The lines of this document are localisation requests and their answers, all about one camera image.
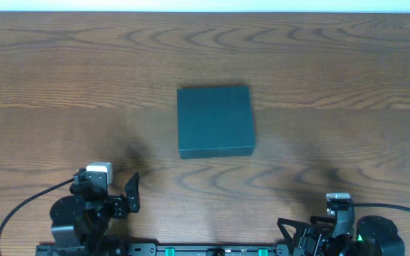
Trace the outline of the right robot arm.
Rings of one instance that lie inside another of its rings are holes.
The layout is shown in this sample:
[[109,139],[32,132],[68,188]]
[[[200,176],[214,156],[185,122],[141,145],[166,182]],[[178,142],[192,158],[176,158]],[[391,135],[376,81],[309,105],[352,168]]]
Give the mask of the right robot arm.
[[405,256],[404,241],[390,219],[368,215],[354,229],[353,218],[312,216],[308,223],[280,218],[283,235],[273,252],[278,256]]

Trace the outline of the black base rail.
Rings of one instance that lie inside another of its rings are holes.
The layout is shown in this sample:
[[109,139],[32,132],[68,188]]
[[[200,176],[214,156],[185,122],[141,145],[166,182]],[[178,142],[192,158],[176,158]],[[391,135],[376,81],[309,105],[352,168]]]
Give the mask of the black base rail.
[[119,256],[288,256],[287,245],[155,245],[130,243],[114,252],[97,252],[96,255]]

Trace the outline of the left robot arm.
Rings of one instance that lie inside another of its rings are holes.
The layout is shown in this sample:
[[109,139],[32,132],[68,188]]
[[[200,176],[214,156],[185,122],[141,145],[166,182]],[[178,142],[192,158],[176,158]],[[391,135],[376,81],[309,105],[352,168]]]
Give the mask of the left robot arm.
[[125,194],[108,193],[108,174],[80,169],[73,176],[70,195],[51,207],[51,255],[126,255],[127,246],[107,231],[112,219],[126,219],[140,210],[139,180],[135,173],[125,184]]

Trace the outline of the black gift box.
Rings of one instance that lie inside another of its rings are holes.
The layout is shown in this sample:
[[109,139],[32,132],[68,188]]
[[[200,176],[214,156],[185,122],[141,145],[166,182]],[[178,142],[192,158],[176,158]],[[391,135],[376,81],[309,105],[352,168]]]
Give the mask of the black gift box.
[[247,85],[179,88],[177,123],[181,159],[250,156],[256,148]]

